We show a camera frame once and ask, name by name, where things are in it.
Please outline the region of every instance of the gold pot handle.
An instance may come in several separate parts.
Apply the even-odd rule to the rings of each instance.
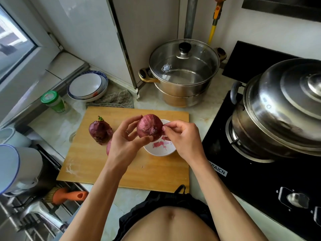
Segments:
[[[138,75],[139,75],[139,78],[141,79],[141,81],[146,82],[146,83],[160,83],[160,81],[158,79],[151,78],[148,75],[146,69],[149,69],[149,68],[142,68],[138,71]]]
[[[221,61],[224,61],[226,59],[226,52],[220,48],[220,47],[216,47],[214,48],[214,50],[217,52],[217,54],[219,55],[220,57],[220,62]]]

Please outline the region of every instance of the stove burner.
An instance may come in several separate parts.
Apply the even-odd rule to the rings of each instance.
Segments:
[[[245,158],[255,161],[255,162],[260,162],[260,163],[270,163],[274,162],[274,160],[271,159],[264,159],[257,154],[253,153],[251,150],[249,150],[245,145],[242,144],[242,142],[239,140],[237,137],[233,126],[232,126],[232,116],[229,117],[229,119],[226,122],[225,125],[225,133],[227,136],[227,139],[229,140],[231,146],[242,156]]]

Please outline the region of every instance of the scrub brush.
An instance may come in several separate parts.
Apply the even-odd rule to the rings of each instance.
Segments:
[[[60,205],[66,200],[84,201],[88,196],[86,191],[73,191],[68,193],[68,188],[54,187],[45,196],[44,201]]]

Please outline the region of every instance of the red onion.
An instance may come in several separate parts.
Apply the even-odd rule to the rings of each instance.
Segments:
[[[139,120],[137,124],[137,133],[140,138],[148,135],[153,136],[154,142],[162,136],[162,127],[163,123],[159,117],[154,114],[147,114]]]
[[[89,125],[89,133],[98,144],[102,145],[113,135],[113,130],[102,117],[98,116],[98,121],[94,121]]]
[[[107,146],[106,146],[106,153],[107,153],[107,155],[109,155],[110,146],[111,146],[111,141],[112,141],[112,139],[111,139],[110,141],[108,141]]]

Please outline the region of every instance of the person's left hand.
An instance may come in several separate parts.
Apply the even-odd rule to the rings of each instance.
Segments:
[[[141,118],[142,115],[128,118],[122,121],[115,131],[105,165],[107,168],[117,169],[121,174],[124,174],[137,155],[138,150],[153,141],[153,136],[136,138],[138,136],[137,131],[133,132],[133,130],[137,127]]]

